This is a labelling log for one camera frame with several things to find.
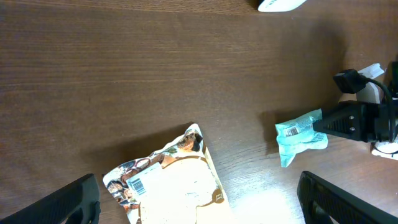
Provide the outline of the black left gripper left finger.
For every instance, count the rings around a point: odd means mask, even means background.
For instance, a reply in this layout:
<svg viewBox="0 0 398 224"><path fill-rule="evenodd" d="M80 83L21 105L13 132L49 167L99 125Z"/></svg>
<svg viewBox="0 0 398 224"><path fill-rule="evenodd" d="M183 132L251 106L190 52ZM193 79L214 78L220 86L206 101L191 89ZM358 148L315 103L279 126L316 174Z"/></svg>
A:
<svg viewBox="0 0 398 224"><path fill-rule="evenodd" d="M1 223L99 223L100 190L94 174L86 174L28 207L9 215Z"/></svg>

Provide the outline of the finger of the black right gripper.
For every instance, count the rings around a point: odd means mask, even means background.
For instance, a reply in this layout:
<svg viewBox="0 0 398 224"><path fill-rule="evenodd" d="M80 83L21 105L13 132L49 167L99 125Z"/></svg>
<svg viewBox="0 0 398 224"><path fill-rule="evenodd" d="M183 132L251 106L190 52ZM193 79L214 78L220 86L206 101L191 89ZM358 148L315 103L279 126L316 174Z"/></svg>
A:
<svg viewBox="0 0 398 224"><path fill-rule="evenodd" d="M316 132L354 141L371 142L377 139L375 121L379 104L360 101L342 101L314 122Z"/></svg>

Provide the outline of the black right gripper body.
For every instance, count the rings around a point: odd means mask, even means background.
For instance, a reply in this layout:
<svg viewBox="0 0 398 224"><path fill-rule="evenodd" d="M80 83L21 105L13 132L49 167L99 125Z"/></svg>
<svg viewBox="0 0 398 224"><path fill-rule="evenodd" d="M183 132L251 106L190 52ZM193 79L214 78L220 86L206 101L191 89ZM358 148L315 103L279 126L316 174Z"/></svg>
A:
<svg viewBox="0 0 398 224"><path fill-rule="evenodd" d="M397 137L397 61L393 61L387 68L390 81L388 85L382 84L382 103L386 109L387 140L394 142Z"/></svg>

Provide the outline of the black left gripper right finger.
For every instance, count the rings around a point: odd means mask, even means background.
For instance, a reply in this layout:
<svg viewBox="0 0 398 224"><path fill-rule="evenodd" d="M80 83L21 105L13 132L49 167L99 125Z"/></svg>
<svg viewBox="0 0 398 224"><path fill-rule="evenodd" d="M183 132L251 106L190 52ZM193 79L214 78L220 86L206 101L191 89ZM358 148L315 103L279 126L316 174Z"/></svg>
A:
<svg viewBox="0 0 398 224"><path fill-rule="evenodd" d="M309 171L300 175L297 196L305 223L397 224L397 217Z"/></svg>

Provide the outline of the teal wipes packet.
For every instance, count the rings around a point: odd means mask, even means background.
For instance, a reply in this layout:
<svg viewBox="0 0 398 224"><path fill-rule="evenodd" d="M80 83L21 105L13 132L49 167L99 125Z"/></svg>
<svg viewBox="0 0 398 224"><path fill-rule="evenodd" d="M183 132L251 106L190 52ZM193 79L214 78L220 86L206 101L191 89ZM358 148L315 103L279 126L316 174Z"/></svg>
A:
<svg viewBox="0 0 398 224"><path fill-rule="evenodd" d="M322 110L313 110L298 118L275 124L281 167L288 167L295 156L307 149L325 149L328 138L314 130L314 122L322 119Z"/></svg>

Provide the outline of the beige snack bag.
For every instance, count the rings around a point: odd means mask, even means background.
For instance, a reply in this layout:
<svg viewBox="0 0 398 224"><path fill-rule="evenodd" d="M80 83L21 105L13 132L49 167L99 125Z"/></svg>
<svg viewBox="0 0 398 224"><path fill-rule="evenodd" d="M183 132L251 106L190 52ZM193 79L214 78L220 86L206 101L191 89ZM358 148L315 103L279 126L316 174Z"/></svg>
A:
<svg viewBox="0 0 398 224"><path fill-rule="evenodd" d="M235 223L199 125L103 177L131 224Z"/></svg>

